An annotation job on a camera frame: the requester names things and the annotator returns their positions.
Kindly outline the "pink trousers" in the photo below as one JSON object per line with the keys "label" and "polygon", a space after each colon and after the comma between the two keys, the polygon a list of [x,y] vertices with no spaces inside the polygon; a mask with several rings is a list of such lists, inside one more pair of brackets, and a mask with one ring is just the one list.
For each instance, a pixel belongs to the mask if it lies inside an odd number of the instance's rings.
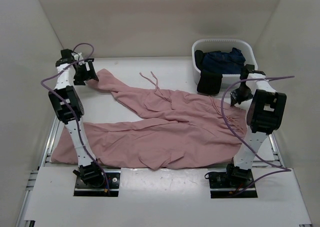
{"label": "pink trousers", "polygon": [[140,117],[84,123],[97,159],[116,168],[201,168],[230,161],[247,133],[245,110],[181,90],[131,87],[102,69],[88,86]]}

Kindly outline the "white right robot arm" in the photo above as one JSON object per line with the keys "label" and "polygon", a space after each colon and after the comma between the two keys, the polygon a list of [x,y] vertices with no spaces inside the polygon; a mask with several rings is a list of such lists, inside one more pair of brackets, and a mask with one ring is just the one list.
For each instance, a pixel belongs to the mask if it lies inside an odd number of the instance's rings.
{"label": "white right robot arm", "polygon": [[230,93],[230,105],[250,103],[246,110],[247,132],[242,145],[227,165],[224,180],[230,187],[246,187],[252,177],[253,160],[263,141],[281,126],[287,95],[265,80],[263,71],[247,64],[241,68],[241,83]]}

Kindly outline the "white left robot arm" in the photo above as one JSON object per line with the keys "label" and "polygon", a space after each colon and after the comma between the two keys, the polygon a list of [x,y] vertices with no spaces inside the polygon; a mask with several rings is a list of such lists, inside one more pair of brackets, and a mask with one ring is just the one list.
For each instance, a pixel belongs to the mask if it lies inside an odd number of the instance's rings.
{"label": "white left robot arm", "polygon": [[94,59],[84,59],[80,52],[72,49],[63,49],[60,54],[61,58],[55,63],[58,73],[56,85],[48,91],[48,97],[76,152],[78,169],[73,173],[84,184],[100,188],[106,185],[106,178],[87,139],[82,119],[85,111],[75,89],[75,86],[84,86],[89,80],[99,81]]}

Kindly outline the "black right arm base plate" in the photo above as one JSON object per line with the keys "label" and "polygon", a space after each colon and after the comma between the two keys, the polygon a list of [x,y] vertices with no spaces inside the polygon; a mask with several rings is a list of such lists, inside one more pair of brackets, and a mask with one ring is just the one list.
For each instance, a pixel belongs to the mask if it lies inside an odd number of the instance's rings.
{"label": "black right arm base plate", "polygon": [[241,177],[227,172],[211,171],[204,178],[209,181],[210,197],[212,199],[251,199],[258,197],[254,184],[247,188],[254,180],[251,171],[246,176]]}

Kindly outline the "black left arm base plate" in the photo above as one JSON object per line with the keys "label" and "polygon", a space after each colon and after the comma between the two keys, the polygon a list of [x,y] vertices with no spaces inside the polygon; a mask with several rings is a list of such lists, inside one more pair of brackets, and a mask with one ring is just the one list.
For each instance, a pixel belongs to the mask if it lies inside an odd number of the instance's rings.
{"label": "black left arm base plate", "polygon": [[109,190],[106,184],[100,186],[84,183],[79,176],[76,177],[73,196],[74,197],[118,197],[120,189],[121,171],[105,170]]}

